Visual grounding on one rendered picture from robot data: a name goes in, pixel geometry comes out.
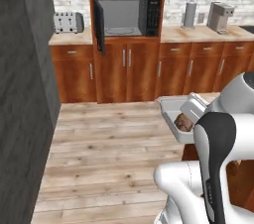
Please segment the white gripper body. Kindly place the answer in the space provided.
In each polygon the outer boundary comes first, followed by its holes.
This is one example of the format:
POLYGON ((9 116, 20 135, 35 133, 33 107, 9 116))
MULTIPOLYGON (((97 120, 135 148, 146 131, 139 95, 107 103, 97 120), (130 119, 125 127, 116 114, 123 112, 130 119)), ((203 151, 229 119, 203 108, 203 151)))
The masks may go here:
POLYGON ((208 102, 200 95, 191 92, 187 101, 181 106, 181 111, 195 124, 203 115, 208 102))

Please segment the brown chicken drumstick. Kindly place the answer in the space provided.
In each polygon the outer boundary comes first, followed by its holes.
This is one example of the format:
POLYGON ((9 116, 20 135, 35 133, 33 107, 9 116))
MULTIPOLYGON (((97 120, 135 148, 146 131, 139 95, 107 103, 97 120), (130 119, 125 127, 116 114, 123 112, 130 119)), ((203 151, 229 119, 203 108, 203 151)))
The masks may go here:
POLYGON ((179 114, 174 123, 183 132, 189 132, 193 126, 193 122, 184 113, 179 114))

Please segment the pale grey tupperware container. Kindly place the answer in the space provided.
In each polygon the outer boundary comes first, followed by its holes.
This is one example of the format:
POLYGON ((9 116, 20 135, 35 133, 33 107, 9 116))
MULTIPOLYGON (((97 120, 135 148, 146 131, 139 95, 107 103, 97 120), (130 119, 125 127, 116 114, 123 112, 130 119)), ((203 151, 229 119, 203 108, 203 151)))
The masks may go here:
POLYGON ((181 106, 187 101, 187 96, 164 96, 159 98, 162 115, 176 140, 181 144, 193 144, 193 131, 180 131, 174 121, 181 111, 181 106))

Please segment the wooden base cupboard door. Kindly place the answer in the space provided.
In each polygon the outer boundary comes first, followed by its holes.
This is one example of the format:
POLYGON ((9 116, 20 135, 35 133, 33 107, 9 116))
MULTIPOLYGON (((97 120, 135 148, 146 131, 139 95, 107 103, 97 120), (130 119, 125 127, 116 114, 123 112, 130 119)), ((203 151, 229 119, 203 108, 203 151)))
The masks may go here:
POLYGON ((184 94, 191 92, 211 92, 215 82, 219 56, 193 56, 190 58, 189 68, 186 77, 184 94), (191 76, 189 76, 190 62, 193 59, 191 76))
POLYGON ((241 72, 244 72, 246 68, 248 67, 249 61, 250 61, 251 55, 247 56, 224 56, 223 59, 225 59, 223 71, 221 75, 218 73, 215 78, 213 91, 214 92, 220 92, 234 77, 236 77, 241 72))
POLYGON ((156 96, 182 95, 184 92, 189 58, 187 56, 160 57, 161 76, 157 77, 156 96))
POLYGON ((95 74, 90 79, 91 58, 59 59, 54 61, 58 90, 62 103, 95 102, 95 74))
POLYGON ((131 102, 152 101, 155 98, 158 43, 128 45, 132 51, 131 67, 127 66, 127 97, 131 102))
POLYGON ((119 103, 126 101, 126 66, 123 67, 122 52, 125 43, 105 44, 105 56, 100 51, 94 53, 96 93, 99 103, 119 103))

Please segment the black microwave oven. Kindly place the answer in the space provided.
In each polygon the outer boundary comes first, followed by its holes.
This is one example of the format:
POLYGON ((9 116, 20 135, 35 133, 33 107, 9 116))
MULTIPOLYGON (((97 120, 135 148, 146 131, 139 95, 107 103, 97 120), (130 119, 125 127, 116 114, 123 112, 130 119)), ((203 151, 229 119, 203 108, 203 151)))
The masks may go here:
POLYGON ((104 36, 158 37, 161 0, 98 0, 104 36))

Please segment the black microwave door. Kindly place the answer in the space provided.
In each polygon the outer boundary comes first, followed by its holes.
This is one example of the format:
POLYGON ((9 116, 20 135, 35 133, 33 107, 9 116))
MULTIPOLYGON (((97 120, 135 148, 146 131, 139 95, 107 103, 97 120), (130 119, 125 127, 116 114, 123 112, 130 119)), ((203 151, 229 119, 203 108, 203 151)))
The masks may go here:
POLYGON ((93 1, 93 20, 95 28, 95 37, 97 38, 97 49, 105 56, 104 44, 104 15, 103 8, 98 0, 93 1))

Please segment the wooden drawer front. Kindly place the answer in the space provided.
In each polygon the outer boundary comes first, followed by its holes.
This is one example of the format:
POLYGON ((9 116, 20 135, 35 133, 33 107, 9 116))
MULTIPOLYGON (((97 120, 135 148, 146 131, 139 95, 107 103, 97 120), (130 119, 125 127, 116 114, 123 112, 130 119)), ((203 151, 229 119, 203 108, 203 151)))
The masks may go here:
POLYGON ((188 56, 191 52, 191 43, 164 43, 160 46, 160 56, 188 56))
POLYGON ((201 42, 191 45, 190 54, 192 56, 220 56, 222 54, 224 43, 222 42, 201 42), (212 50, 204 51, 203 48, 211 47, 212 50))
POLYGON ((251 55, 254 51, 254 42, 228 42, 224 46, 224 53, 227 56, 251 55), (236 47, 244 47, 244 50, 237 50, 236 47))
POLYGON ((53 59, 71 57, 93 57, 92 45, 73 45, 73 46, 51 46, 53 59), (68 54, 68 51, 77 51, 76 54, 68 54))

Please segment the grey coffee machine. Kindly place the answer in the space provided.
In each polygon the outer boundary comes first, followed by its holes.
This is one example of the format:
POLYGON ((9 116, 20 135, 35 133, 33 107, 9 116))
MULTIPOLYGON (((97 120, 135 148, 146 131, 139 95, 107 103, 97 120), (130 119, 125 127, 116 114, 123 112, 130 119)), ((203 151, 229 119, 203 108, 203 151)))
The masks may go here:
POLYGON ((232 17, 234 7, 222 2, 212 2, 208 13, 206 25, 219 35, 227 34, 227 21, 232 17))

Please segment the dark sink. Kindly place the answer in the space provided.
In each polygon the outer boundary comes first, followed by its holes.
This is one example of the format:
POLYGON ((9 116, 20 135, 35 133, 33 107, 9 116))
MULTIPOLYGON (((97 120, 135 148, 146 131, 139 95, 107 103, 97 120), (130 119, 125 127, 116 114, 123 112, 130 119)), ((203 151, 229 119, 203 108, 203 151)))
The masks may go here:
POLYGON ((254 35, 254 26, 239 26, 239 27, 254 35))

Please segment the silver toaster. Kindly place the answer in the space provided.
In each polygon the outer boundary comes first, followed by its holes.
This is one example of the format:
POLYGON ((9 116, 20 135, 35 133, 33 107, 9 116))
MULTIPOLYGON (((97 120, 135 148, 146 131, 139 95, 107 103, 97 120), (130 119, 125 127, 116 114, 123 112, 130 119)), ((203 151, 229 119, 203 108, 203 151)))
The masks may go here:
POLYGON ((55 12, 55 33, 82 33, 84 31, 83 16, 79 12, 55 12))

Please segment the dark grey fridge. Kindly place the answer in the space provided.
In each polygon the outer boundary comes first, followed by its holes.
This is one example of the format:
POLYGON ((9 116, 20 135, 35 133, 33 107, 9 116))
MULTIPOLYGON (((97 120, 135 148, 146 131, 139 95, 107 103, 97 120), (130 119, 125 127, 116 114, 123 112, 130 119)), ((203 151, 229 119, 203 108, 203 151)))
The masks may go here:
POLYGON ((0 224, 30 224, 61 102, 53 0, 0 0, 0 224))

